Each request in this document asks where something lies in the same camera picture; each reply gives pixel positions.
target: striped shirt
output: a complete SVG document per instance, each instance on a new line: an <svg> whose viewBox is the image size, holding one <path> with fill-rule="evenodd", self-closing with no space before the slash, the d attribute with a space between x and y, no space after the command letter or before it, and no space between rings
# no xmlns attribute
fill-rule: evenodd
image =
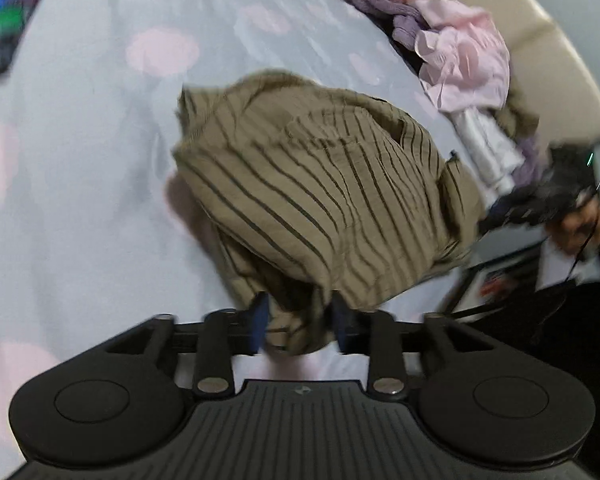
<svg viewBox="0 0 600 480"><path fill-rule="evenodd" d="M393 105L281 71L184 89L180 176L216 227L222 274L247 307L272 295L267 341L330 338L333 290L369 310L465 256L484 206L457 157Z"/></svg>

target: black cable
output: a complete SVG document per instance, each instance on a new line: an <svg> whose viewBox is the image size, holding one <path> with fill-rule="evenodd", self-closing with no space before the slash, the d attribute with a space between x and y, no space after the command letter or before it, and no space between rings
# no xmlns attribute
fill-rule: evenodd
<svg viewBox="0 0 600 480"><path fill-rule="evenodd" d="M597 193L593 197L591 197L591 200L593 200L596 196L598 196ZM584 243L581 245L580 249L578 250L578 254L576 256L576 259L575 259L573 265L571 266L571 269L569 270L569 273L567 274L567 277L564 279L563 283L567 283L571 279L571 275L573 274L573 271L576 268L576 265L580 261L580 258L582 257L582 254L584 253L585 249L587 248L587 245L589 244L589 242L593 238L593 235L598 230L598 223L599 222L600 222L600 200L598 200L598 211L596 213L596 219L593 222L593 226L591 228L591 231L589 232L589 236L587 236L587 239L584 241ZM542 334L544 333L544 324L549 319L551 319L562 308L562 306L564 305L564 303L566 301L567 301L567 297L565 296L564 299L558 304L558 306L556 308L554 308L549 314L547 314L546 316L544 316L542 318L542 320L540 321L540 323L538 323L538 327L534 331L534 334L531 336L531 341L530 341L531 346L533 346L533 347L538 346L538 344L540 343L540 341L542 339Z"/></svg>
<svg viewBox="0 0 600 480"><path fill-rule="evenodd" d="M584 253L585 249L587 248L588 243L591 241L591 239L593 238L593 235L598 230L598 223L599 222L600 222L600 200L598 200L598 211L596 213L596 219L593 222L593 227L591 229L591 232L589 233L589 236L587 237L587 239L584 241L584 243L580 247L580 250L578 251L576 259L575 259L573 265L571 266L571 269L569 270L569 273L567 274L567 277L564 279L565 282L568 282L571 279L571 275L573 274L573 271L576 268L576 265L579 263L579 261L580 261L580 259L582 257L582 253Z"/></svg>

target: person's hand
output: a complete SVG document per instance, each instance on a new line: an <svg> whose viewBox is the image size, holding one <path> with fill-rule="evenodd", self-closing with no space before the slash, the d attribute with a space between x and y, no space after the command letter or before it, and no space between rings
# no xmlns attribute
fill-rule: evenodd
<svg viewBox="0 0 600 480"><path fill-rule="evenodd" d="M517 187L496 200L486 218L478 224L478 230L480 234L485 234L506 224L545 224L575 209L575 202L576 196L569 189L552 189L538 184Z"/></svg>
<svg viewBox="0 0 600 480"><path fill-rule="evenodd" d="M551 240L562 252L569 256L576 256L596 224L599 208L600 200L593 198L585 206L569 213L562 220L549 222L544 227ZM600 218L589 243L596 247L600 245Z"/></svg>

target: bed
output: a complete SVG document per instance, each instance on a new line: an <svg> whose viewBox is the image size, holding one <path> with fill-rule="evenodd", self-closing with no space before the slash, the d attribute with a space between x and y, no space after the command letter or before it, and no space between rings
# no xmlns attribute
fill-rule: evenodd
<svg viewBox="0 0 600 480"><path fill-rule="evenodd" d="M571 98L589 100L586 117L567 120L570 134L560 136L600 139L599 89L559 28L527 6L541 16L538 28L510 33L511 12L494 14L507 41L520 33L514 62L525 91L543 103L542 138L557 138L565 101L542 93L547 78L533 66L552 47L533 41L565 45ZM22 461L7 410L23 382L156 313L189 322L231 305L168 200L170 150L180 138L174 110L183 84L221 86L270 67L403 108L443 156L455 150L471 169L418 77L340 0L42 1L0 78L0 478ZM417 320L458 275L429 280L385 308ZM365 363L330 345L299 358L237 358L235 374L238 386L247 376L365 381Z"/></svg>

